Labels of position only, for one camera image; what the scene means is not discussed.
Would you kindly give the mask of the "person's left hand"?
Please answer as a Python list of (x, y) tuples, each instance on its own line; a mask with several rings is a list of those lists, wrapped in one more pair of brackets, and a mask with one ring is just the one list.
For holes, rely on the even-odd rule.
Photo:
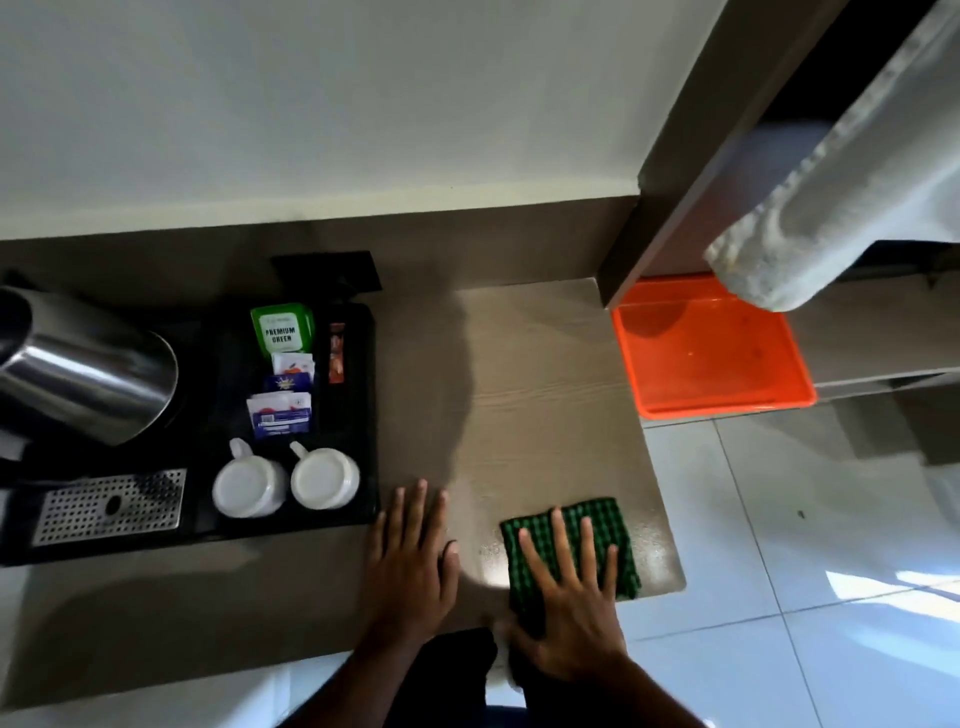
[(456, 600), (440, 600), (440, 560), (449, 541), (448, 493), (428, 486), (428, 532), (422, 554), (405, 551), (405, 521), (417, 483), (396, 488), (387, 513), (384, 554), (372, 569), (366, 554), (360, 591), (361, 640), (374, 634), (423, 640), (439, 631)]

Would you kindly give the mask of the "white ceramic cup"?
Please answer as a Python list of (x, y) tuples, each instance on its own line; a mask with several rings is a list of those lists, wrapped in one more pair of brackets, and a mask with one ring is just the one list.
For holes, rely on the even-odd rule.
[(212, 500), (222, 516), (232, 519), (264, 518), (275, 514), (286, 501), (290, 474), (278, 462), (256, 455), (243, 439), (229, 441), (230, 461), (216, 475)]
[(315, 511), (333, 510), (354, 498), (361, 470), (351, 456), (332, 447), (309, 450), (296, 441), (289, 447), (296, 457), (290, 475), (291, 492), (301, 506)]

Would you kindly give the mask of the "green checked cloth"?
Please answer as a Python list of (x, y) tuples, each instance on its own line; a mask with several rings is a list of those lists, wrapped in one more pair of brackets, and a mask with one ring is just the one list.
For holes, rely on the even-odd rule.
[[(631, 539), (618, 502), (612, 497), (581, 501), (560, 508), (571, 555), (576, 570), (580, 570), (581, 525), (589, 518), (593, 528), (597, 575), (603, 581), (606, 575), (606, 555), (611, 545), (617, 547), (616, 600), (631, 601), (639, 596), (642, 583), (635, 565)], [(551, 577), (560, 580), (550, 511), (518, 516), (499, 524), (508, 559), (510, 609), (518, 623), (535, 638), (545, 631), (545, 603), (542, 591), (522, 551), (520, 532), (526, 529), (541, 561)]]

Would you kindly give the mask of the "person's dark clothing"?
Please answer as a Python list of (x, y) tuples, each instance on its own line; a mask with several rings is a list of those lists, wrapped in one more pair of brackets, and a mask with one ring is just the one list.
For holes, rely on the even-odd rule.
[(487, 703), (497, 655), (487, 627), (433, 637), (415, 657), (383, 728), (531, 728), (526, 709)]

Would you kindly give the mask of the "white hanging towel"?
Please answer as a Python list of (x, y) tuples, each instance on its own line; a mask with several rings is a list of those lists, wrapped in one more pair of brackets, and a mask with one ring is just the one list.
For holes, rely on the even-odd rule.
[(705, 249), (726, 290), (787, 312), (876, 241), (960, 245), (960, 0), (937, 0), (784, 182)]

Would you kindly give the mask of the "white and blue sachet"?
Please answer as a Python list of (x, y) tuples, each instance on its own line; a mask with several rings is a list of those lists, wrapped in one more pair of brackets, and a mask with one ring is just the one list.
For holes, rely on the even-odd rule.
[(246, 400), (254, 440), (306, 434), (311, 430), (312, 395), (307, 392), (270, 392)]

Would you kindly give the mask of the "orange plastic tray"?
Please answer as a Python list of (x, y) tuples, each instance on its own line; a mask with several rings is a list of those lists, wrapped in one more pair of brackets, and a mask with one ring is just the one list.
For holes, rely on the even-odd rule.
[(786, 314), (707, 273), (639, 279), (610, 310), (638, 414), (653, 421), (811, 407)]

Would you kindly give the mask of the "brown wooden cabinet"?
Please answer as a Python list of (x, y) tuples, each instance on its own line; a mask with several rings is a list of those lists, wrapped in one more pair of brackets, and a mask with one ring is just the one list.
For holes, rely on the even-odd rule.
[[(716, 237), (814, 150), (937, 0), (728, 0), (595, 279), (713, 275)], [(960, 380), (960, 245), (878, 240), (785, 314), (813, 384)]]

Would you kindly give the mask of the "person's left forearm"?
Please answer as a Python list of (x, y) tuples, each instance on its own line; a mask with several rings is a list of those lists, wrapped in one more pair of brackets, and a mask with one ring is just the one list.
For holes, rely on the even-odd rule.
[(331, 678), (276, 728), (384, 728), (424, 645), (413, 637), (363, 637)]

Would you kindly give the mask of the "black wall socket plate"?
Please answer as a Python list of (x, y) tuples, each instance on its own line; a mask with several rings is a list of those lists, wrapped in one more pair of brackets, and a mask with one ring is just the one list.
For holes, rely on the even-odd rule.
[(369, 250), (291, 253), (270, 265), (286, 293), (310, 301), (344, 303), (383, 290)]

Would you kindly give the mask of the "green tea bag packet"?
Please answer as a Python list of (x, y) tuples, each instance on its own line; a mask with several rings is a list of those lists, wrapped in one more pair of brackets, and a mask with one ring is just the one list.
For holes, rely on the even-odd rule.
[(262, 355), (310, 354), (316, 323), (312, 310), (301, 302), (259, 306), (249, 311)]

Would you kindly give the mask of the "stainless steel kettle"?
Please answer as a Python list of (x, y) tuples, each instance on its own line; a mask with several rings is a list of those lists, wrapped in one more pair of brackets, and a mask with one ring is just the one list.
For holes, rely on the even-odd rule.
[(181, 372), (160, 334), (78, 299), (0, 285), (0, 424), (124, 445), (162, 419)]

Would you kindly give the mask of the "person's right forearm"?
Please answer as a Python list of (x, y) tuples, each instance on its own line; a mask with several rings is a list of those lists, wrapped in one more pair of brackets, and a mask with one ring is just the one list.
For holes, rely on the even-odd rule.
[(574, 653), (557, 673), (584, 694), (591, 716), (620, 728), (707, 728), (625, 652)]

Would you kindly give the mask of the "person's right hand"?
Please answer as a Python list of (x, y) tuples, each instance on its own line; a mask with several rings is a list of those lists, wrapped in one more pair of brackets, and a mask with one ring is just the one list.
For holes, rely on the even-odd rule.
[(580, 584), (565, 587), (555, 580), (539, 554), (526, 529), (519, 532), (522, 552), (528, 561), (534, 579), (541, 590), (544, 603), (544, 631), (534, 638), (534, 651), (519, 651), (531, 665), (542, 673), (566, 681), (557, 668), (574, 653), (622, 651), (627, 653), (626, 641), (619, 625), (616, 605), (606, 601), (602, 581), (597, 574), (594, 548), (594, 528), (590, 518), (581, 524)]

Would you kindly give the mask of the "black serving tray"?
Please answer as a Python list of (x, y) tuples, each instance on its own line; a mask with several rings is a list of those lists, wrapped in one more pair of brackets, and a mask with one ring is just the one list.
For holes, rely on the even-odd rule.
[[(18, 463), (0, 460), (0, 568), (63, 562), (93, 556), (195, 546), (324, 528), (365, 526), (380, 505), (378, 493), (376, 323), (371, 310), (349, 302), (313, 306), (321, 334), (315, 356), (330, 351), (329, 325), (345, 323), (345, 382), (330, 385), (323, 374), (313, 389), (311, 429), (300, 435), (254, 438), (246, 400), (268, 374), (248, 305), (191, 310), (135, 311), (150, 324), (183, 364), (183, 382), (169, 417), (129, 443), (106, 447), (71, 433), (35, 440)], [(333, 448), (353, 458), (361, 482), (353, 499), (326, 511), (307, 509), (289, 495), (270, 516), (231, 518), (212, 499), (217, 473), (231, 457), (231, 439), (252, 445), (256, 455), (291, 472), (296, 455), (289, 443)], [(44, 496), (79, 479), (138, 475), (186, 468), (181, 520), (174, 531), (32, 548)]]

